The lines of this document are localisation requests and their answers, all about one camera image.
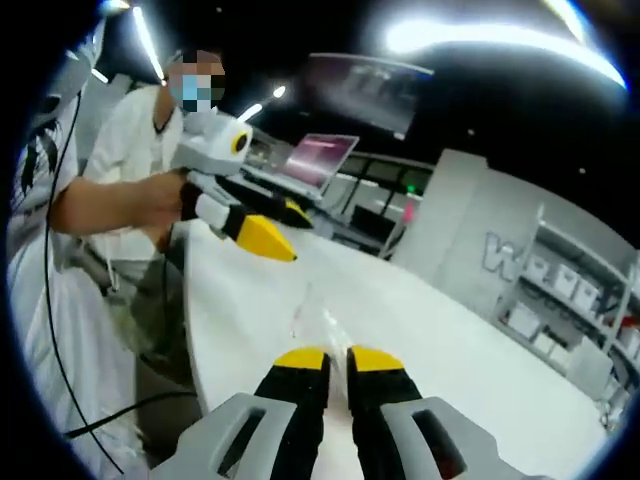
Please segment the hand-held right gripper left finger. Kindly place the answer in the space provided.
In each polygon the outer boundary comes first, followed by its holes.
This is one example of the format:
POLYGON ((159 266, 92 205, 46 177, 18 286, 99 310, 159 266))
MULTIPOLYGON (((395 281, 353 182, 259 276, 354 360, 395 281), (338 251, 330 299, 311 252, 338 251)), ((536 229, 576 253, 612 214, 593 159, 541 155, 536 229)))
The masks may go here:
POLYGON ((323 439, 330 357, 279 357, 254 393, 237 393, 180 437, 174 479, 309 479, 323 439))

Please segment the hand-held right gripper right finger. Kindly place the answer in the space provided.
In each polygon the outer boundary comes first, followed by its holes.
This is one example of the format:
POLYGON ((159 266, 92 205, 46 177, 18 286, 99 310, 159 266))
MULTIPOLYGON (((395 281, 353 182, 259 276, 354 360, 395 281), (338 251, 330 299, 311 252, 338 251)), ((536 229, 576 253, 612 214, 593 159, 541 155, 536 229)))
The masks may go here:
POLYGON ((347 350, 352 435, 366 479, 508 479, 495 438, 439 397, 425 398, 387 352, 347 350))

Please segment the person's left hand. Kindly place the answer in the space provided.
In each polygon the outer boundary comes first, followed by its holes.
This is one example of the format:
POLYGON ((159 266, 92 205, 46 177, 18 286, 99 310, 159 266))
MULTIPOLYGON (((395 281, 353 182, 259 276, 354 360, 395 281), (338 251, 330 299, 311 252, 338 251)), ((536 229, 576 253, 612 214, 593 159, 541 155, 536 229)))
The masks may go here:
POLYGON ((167 226, 181 217, 180 193, 186 184, 182 171, 155 174, 143 182, 143 226, 167 226))

